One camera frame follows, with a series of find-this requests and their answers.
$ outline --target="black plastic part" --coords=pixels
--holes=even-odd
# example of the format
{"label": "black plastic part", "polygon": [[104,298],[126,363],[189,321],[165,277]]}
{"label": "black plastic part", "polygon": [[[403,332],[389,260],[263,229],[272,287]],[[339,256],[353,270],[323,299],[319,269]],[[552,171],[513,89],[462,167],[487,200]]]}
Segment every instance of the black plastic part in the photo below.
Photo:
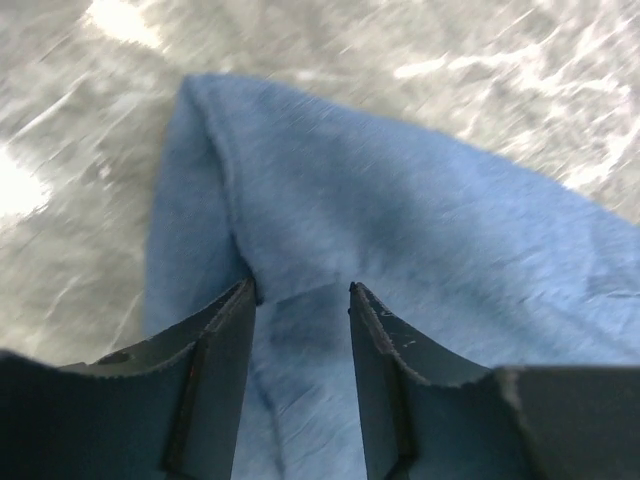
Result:
{"label": "black plastic part", "polygon": [[351,286],[369,480],[640,479],[640,368],[486,369]]}
{"label": "black plastic part", "polygon": [[228,480],[254,320],[247,280],[95,364],[0,352],[0,478]]}

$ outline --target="blue towel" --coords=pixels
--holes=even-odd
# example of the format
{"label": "blue towel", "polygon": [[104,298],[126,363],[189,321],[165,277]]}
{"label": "blue towel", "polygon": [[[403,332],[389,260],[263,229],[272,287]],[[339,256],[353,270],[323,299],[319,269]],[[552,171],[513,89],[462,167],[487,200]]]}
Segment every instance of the blue towel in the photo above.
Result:
{"label": "blue towel", "polygon": [[258,79],[185,79],[148,242],[157,333],[253,275],[236,480],[365,477],[364,282],[478,363],[640,363],[640,229],[446,135]]}

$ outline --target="fabric fold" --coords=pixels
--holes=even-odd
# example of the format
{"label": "fabric fold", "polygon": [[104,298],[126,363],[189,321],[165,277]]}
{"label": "fabric fold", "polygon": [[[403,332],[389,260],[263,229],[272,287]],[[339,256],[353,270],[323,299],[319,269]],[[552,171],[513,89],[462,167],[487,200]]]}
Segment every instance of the fabric fold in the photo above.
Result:
{"label": "fabric fold", "polygon": [[264,304],[238,479],[365,478],[351,281],[487,366],[640,361],[637,227],[441,133],[259,79],[191,76],[153,206],[147,333],[249,274]]}

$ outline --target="marble countertop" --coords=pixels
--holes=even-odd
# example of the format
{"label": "marble countertop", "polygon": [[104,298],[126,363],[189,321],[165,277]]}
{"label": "marble countertop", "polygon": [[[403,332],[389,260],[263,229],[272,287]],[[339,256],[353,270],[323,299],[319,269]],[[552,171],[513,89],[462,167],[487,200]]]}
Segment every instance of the marble countertop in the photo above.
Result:
{"label": "marble countertop", "polygon": [[185,73],[269,77],[443,130],[640,224],[640,0],[8,0],[0,347],[139,340],[144,242]]}

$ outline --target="textured fabric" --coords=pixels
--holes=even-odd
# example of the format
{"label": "textured fabric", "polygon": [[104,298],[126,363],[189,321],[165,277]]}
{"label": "textured fabric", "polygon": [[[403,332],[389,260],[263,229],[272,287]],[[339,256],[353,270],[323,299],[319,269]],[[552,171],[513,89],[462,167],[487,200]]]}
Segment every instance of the textured fabric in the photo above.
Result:
{"label": "textured fabric", "polygon": [[236,76],[185,80],[148,244],[153,334],[253,274],[234,479],[365,478],[350,281],[476,362],[640,361],[640,230],[450,137]]}

